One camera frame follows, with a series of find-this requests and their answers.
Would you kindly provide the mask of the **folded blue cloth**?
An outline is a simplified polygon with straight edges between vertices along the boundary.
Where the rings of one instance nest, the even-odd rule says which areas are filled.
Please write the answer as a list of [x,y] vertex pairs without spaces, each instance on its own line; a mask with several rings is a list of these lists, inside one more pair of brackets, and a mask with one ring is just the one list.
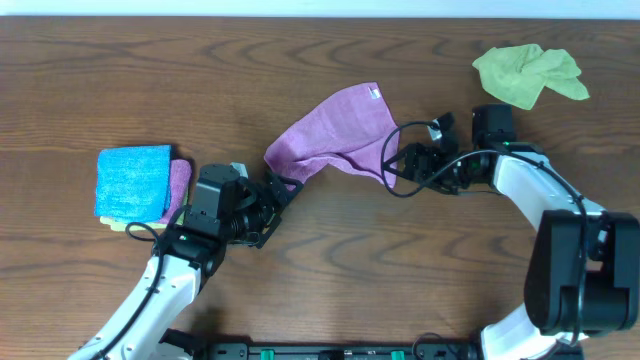
[[94,214],[122,222],[159,220],[169,204],[170,145],[104,149]]

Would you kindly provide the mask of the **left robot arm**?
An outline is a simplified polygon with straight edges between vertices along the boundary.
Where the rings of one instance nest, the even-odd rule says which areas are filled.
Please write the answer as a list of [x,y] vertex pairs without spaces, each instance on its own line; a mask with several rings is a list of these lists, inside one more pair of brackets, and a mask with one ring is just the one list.
[[230,245],[262,248],[300,181],[266,172],[249,180],[242,166],[201,168],[190,204],[150,237],[152,253],[138,284],[75,359],[151,359],[175,353],[162,342],[175,318],[201,292]]

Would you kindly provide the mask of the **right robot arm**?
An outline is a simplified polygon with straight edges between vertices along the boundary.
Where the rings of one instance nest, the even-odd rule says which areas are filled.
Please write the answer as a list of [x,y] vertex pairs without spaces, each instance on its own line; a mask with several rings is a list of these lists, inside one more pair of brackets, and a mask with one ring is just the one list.
[[431,145],[380,154],[380,173],[458,196],[485,184],[511,200],[536,232],[523,303],[477,340],[447,344],[456,359],[580,359],[580,343],[631,329],[639,317],[639,221],[587,199],[521,142],[509,105],[472,111],[472,149],[462,151],[446,113],[422,122]]

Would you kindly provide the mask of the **folded yellow-green cloth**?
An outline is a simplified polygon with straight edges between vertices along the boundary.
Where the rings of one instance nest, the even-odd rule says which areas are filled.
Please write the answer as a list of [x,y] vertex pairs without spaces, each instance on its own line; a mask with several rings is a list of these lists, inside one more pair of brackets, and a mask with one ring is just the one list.
[[[165,212],[165,214],[163,215],[163,217],[159,220],[156,220],[154,222],[149,222],[148,226],[151,227],[152,229],[164,229],[167,224],[169,223],[169,220],[171,218],[171,216],[183,205],[186,205],[188,201],[188,192],[185,192],[181,198],[181,200],[178,200],[177,197],[173,197],[169,206],[169,209]],[[107,225],[110,227],[110,229],[112,231],[115,232],[124,232],[127,223],[126,222],[121,222],[118,220],[115,220],[113,218],[110,217],[105,217],[105,216],[101,216],[99,218],[99,221],[101,224],[103,225]]]

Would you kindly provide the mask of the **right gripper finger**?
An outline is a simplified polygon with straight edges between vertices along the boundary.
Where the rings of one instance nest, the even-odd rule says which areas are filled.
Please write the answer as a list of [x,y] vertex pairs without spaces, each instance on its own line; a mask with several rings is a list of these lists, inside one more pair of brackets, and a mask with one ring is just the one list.
[[455,117],[447,112],[431,121],[428,131],[434,144],[445,153],[457,153],[459,142],[454,129]]
[[406,174],[407,149],[399,150],[395,155],[384,162],[384,171],[393,175]]

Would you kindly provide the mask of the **purple microfiber cloth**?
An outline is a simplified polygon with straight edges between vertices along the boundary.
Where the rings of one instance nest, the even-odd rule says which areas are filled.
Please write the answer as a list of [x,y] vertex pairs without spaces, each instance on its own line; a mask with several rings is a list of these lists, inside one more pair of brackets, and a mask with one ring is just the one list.
[[330,165],[393,187],[396,176],[381,172],[380,159],[397,153],[399,136],[375,82],[344,88],[291,125],[266,150],[270,169],[306,182]]

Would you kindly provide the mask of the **green microfiber cloth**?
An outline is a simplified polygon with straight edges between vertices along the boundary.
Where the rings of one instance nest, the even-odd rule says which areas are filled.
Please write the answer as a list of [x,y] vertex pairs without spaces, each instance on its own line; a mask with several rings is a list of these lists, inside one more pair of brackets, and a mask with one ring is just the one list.
[[538,44],[491,48],[472,66],[487,93],[523,110],[531,110],[545,88],[576,101],[590,98],[579,80],[581,69],[564,49],[543,50]]

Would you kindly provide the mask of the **folded purple cloth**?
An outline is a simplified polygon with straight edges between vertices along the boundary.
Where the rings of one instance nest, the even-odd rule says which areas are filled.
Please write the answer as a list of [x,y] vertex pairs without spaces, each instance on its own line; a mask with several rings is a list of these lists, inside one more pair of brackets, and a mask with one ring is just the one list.
[[192,175],[191,164],[187,160],[176,159],[170,162],[170,202],[169,207],[158,223],[169,223],[176,210],[181,208],[188,198],[189,181]]

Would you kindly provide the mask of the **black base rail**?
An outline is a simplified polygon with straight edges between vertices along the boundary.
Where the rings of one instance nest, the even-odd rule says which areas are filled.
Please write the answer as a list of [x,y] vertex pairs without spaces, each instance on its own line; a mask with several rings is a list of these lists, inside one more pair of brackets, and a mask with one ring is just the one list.
[[444,339],[434,333],[413,344],[254,343],[248,338],[207,342],[188,333],[168,330],[151,357],[155,360],[482,360],[480,344]]

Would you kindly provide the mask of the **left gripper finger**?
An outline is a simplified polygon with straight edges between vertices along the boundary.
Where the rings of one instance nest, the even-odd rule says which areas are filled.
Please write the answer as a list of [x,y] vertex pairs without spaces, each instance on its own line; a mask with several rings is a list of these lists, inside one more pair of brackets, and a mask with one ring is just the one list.
[[279,214],[274,214],[271,220],[258,232],[258,239],[255,243],[255,247],[261,249],[274,234],[280,223],[281,216]]
[[304,187],[299,180],[287,178],[271,171],[266,172],[266,184],[278,203],[290,203]]

